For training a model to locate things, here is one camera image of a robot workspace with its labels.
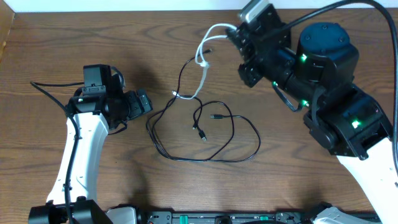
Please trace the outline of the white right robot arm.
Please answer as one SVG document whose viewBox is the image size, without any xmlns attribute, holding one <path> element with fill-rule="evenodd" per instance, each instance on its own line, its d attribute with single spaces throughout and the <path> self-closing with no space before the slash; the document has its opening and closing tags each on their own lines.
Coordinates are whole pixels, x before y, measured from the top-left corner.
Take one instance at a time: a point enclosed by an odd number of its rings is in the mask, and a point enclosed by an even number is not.
<svg viewBox="0 0 398 224">
<path fill-rule="evenodd" d="M 317 22 L 291 48 L 295 22 L 281 21 L 267 1 L 251 1 L 241 25 L 226 31 L 243 63 L 238 72 L 253 87 L 265 78 L 285 105 L 307 113 L 310 135 L 346 167 L 382 223 L 397 222 L 397 122 L 357 87 L 359 52 L 337 23 Z"/>
</svg>

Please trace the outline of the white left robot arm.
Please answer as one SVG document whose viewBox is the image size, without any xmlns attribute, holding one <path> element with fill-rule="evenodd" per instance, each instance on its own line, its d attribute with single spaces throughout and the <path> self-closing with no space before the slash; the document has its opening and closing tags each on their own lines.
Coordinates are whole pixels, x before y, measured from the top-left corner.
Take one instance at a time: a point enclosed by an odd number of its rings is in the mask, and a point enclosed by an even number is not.
<svg viewBox="0 0 398 224">
<path fill-rule="evenodd" d="M 105 212 L 97 204 L 98 169 L 107 136 L 127 129 L 127 122 L 152 111 L 145 90 L 124 91 L 122 73 L 109 65 L 85 65 L 61 109 L 67 117 L 67 140 L 57 179 L 45 205 L 32 207 L 29 223 L 137 223 L 133 206 Z"/>
</svg>

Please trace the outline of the black mounting rail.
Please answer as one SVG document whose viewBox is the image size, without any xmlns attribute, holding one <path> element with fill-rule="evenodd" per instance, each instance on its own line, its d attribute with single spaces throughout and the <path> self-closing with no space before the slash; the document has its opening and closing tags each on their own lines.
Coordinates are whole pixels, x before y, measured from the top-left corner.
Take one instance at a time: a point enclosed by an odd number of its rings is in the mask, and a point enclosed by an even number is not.
<svg viewBox="0 0 398 224">
<path fill-rule="evenodd" d="M 113 223 L 195 224 L 195 223 L 315 223 L 315 219 L 331 209 L 321 203 L 310 212 L 279 210 L 274 212 L 176 212 L 174 210 L 143 210 L 137 206 L 120 204 L 105 214 Z"/>
</svg>

